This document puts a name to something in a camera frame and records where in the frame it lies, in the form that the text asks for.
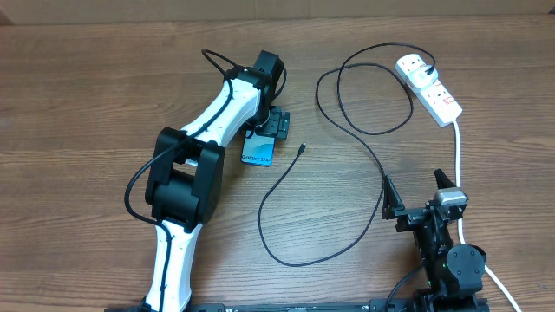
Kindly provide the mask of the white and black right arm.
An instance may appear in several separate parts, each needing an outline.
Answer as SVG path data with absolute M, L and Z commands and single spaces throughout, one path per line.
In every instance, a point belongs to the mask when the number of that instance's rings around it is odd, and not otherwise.
M 411 231 L 421 255 L 421 265 L 396 284 L 385 300 L 386 311 L 469 311 L 490 309 L 486 299 L 476 294 L 483 289 L 486 253 L 472 244 L 457 244 L 448 225 L 459 221 L 468 197 L 446 174 L 437 169 L 434 176 L 438 190 L 421 208 L 407 208 L 392 179 L 383 177 L 382 218 L 395 219 L 398 232 Z M 428 287 L 418 289 L 410 299 L 395 300 L 396 291 L 420 270 L 426 272 Z

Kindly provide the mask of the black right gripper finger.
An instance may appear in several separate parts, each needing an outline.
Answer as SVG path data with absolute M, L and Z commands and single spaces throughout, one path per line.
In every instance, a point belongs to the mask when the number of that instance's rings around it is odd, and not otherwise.
M 397 218 L 401 211 L 405 209 L 405 205 L 388 175 L 383 177 L 383 186 L 382 219 Z
M 439 190 L 455 187 L 455 183 L 440 168 L 434 171 L 434 176 Z

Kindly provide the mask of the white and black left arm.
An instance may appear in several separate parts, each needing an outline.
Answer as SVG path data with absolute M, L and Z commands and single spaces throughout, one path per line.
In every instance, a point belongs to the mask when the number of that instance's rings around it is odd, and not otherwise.
M 252 66 L 232 64 L 223 76 L 221 91 L 199 117 L 160 132 L 144 169 L 157 250 L 141 311 L 188 308 L 196 242 L 218 206 L 225 149 L 233 137 L 245 135 L 243 163 L 270 166 L 277 141 L 288 135 L 290 115 L 272 103 L 286 79 L 278 55 L 263 50 Z

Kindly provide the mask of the blue Galaxy S24+ smartphone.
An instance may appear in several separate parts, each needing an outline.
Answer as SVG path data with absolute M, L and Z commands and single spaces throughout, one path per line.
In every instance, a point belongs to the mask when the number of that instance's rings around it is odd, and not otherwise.
M 271 166 L 275 142 L 275 138 L 260 136 L 253 131 L 247 131 L 241 161 L 252 166 Z

